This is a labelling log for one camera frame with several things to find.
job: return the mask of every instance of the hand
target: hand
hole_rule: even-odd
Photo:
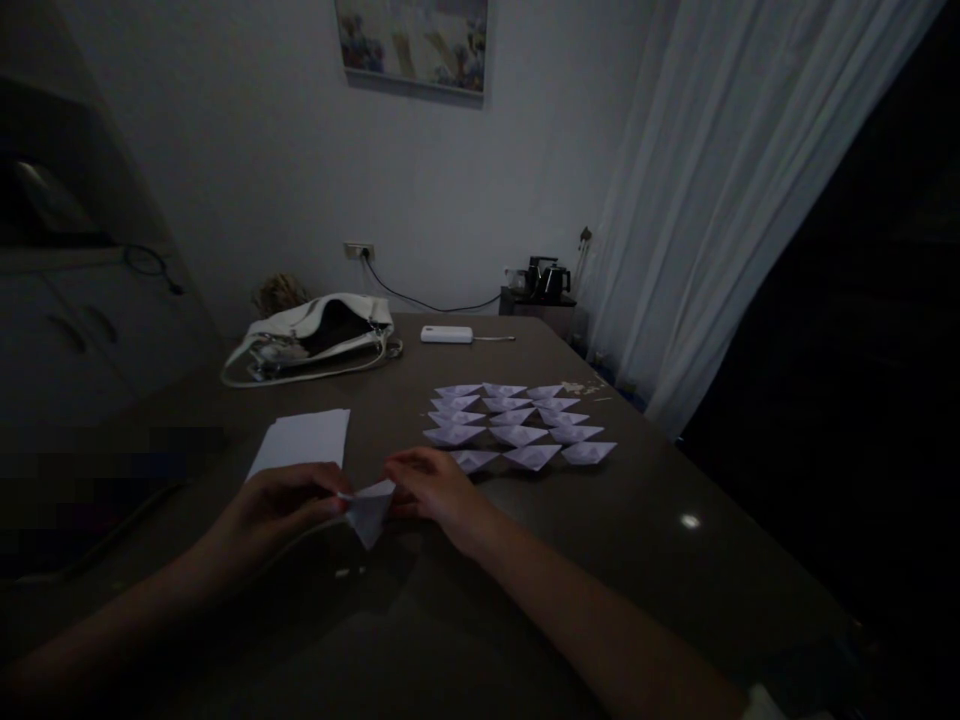
[[[183,580],[205,597],[238,583],[289,543],[346,512],[331,493],[353,493],[335,463],[261,470],[179,563]]]
[[[383,471],[397,484],[392,517],[435,520],[460,552],[477,557],[499,513],[456,460],[440,450],[414,448],[387,458]]]

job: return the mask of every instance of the painting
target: painting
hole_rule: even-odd
[[[336,0],[348,73],[483,94],[487,0]]]

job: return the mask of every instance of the white paper sheet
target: white paper sheet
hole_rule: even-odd
[[[495,425],[489,430],[497,440],[514,447],[529,445],[534,440],[538,440],[547,434],[546,430],[531,428],[526,425]]]
[[[523,422],[533,415],[534,408],[526,408],[520,410],[508,410],[505,413],[500,413],[499,415],[490,416],[491,425],[522,425]]]
[[[434,388],[434,390],[440,397],[462,397],[475,393],[481,387],[483,385],[450,385],[445,388]]]
[[[260,443],[247,480],[266,468],[305,462],[335,462],[343,467],[349,421],[349,410],[277,418]]]
[[[477,427],[476,425],[447,425],[434,430],[424,430],[423,434],[430,438],[434,445],[456,447],[457,445],[463,445],[484,430],[486,430],[485,427]]]
[[[537,471],[550,462],[550,458],[562,447],[563,445],[527,445],[504,453],[503,456],[520,467]]]
[[[555,410],[544,410],[543,408],[538,408],[538,410],[540,411],[540,417],[543,418],[543,421],[547,425],[552,425],[553,427],[560,427],[562,425],[576,425],[577,423],[581,423],[590,417],[589,415],[584,415],[582,413],[556,412]]]
[[[546,400],[563,390],[563,385],[541,385],[538,388],[530,388],[527,395],[534,400]]]
[[[484,383],[483,389],[487,391],[490,397],[510,397],[527,389],[526,385],[493,385]]]
[[[546,400],[534,400],[533,406],[544,410],[566,410],[578,402],[580,402],[580,398],[547,398]]]
[[[490,412],[508,412],[518,410],[524,405],[529,405],[532,400],[529,398],[484,398],[483,404],[487,406]]]
[[[392,480],[381,480],[355,495],[337,493],[338,497],[350,504],[345,517],[367,550],[376,545],[383,532],[383,520],[387,516],[387,511],[390,510],[393,492],[396,489],[397,486]]]
[[[616,446],[616,443],[577,443],[564,450],[563,456],[571,465],[596,465]]]
[[[466,410],[479,399],[479,395],[464,395],[458,398],[433,398],[430,402],[437,410],[443,412],[444,410]]]
[[[583,442],[602,431],[602,427],[595,425],[561,425],[560,427],[550,428],[553,439],[564,445]]]
[[[485,450],[454,450],[450,457],[457,461],[457,465],[467,475],[476,472],[488,462],[500,456],[500,453],[487,452]]]
[[[463,410],[437,410],[427,413],[430,419],[440,427],[447,425],[469,425],[486,417],[483,413],[468,413]]]

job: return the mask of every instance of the gray table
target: gray table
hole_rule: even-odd
[[[603,465],[573,468],[558,455],[530,475],[501,459],[480,487],[721,669],[843,633],[830,595],[542,322],[471,317],[477,335],[517,341],[452,346],[418,339],[423,324],[447,316],[396,320],[406,350],[380,369],[255,390],[222,388],[211,369],[110,425],[127,448],[143,448],[148,427],[220,426],[229,442],[95,567],[59,586],[4,592],[10,646],[36,645],[189,547],[236,492],[276,417],[350,408],[344,467],[363,487],[380,479],[387,454],[423,444],[432,388],[481,381],[583,386],[572,410],[607,428],[598,440],[620,443]],[[485,435],[480,445],[492,446]],[[687,529],[684,514],[700,527]],[[335,579],[343,568],[351,573]],[[145,668],[129,694],[148,715],[600,713],[504,593],[425,523],[395,526],[370,554],[346,527],[309,538]]]

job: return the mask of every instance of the sheer curtain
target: sheer curtain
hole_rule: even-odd
[[[942,4],[657,3],[579,300],[671,438]]]

